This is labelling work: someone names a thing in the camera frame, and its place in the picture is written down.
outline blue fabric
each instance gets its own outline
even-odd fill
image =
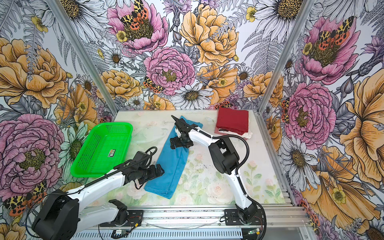
[[[187,120],[183,116],[181,116],[181,118],[184,119],[189,125],[197,124],[199,127],[203,127],[203,125],[199,122]],[[169,134],[156,162],[164,169],[163,176],[147,182],[144,187],[145,191],[152,192],[167,199],[171,199],[176,190],[189,154],[189,149],[185,147],[178,147],[176,149],[170,148],[169,139],[177,137],[175,128],[175,126],[172,128],[172,131]]]

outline floral tabletop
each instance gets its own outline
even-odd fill
[[[120,111],[117,122],[129,122],[133,125],[132,141],[126,160],[132,159],[137,151],[152,146],[158,148],[152,162],[155,162],[174,126],[170,117],[184,116],[188,120],[203,124],[203,130],[214,132],[217,119],[216,110],[194,111]],[[253,112],[249,112],[252,138],[248,140],[251,152],[245,165],[240,169],[249,194],[263,204],[282,204],[284,198],[269,160],[262,136]],[[231,139],[240,159],[245,156],[245,146],[237,139]],[[227,205],[235,204],[229,183],[212,163],[208,148],[196,144],[189,148],[189,156],[176,191],[171,199],[149,193],[141,188],[137,190],[133,182],[110,191],[92,203],[93,206],[118,199],[128,206],[138,205]]]

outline pink peony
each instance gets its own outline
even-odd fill
[[[174,95],[175,90],[195,81],[195,68],[188,55],[170,47],[158,48],[144,60],[147,77],[164,87],[164,93]]]
[[[336,113],[331,106],[327,88],[320,83],[300,83],[290,97],[286,134],[299,138],[310,150],[321,147],[335,127]]]
[[[143,0],[144,8],[148,9],[148,19],[141,23],[138,30],[132,30],[130,26],[125,27],[121,18],[132,15],[134,4],[130,7],[123,5],[123,8],[116,6],[108,8],[107,17],[109,20],[109,32],[117,36],[117,40],[124,45],[123,54],[135,56],[146,51],[153,51],[159,46],[164,46],[168,40],[168,22],[166,17],[161,18],[153,4],[148,5]]]
[[[46,181],[52,187],[61,176],[60,144],[64,135],[53,122],[36,114],[0,123],[0,197],[25,196]]]
[[[353,52],[360,34],[360,31],[355,32],[356,18],[348,31],[348,38],[341,45],[330,44],[323,51],[319,49],[319,33],[321,31],[332,32],[340,25],[342,22],[336,23],[336,19],[330,22],[323,17],[313,25],[310,35],[304,40],[303,55],[295,65],[297,71],[304,76],[309,76],[313,81],[322,81],[325,85],[329,85],[336,82],[352,67],[358,56]]]

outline basket label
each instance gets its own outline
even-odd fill
[[[116,151],[116,149],[111,149],[109,151],[108,157],[113,157],[113,155],[115,155],[115,151]]]

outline folded red cloth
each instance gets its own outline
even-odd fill
[[[248,132],[248,111],[219,108],[216,127],[243,135]]]

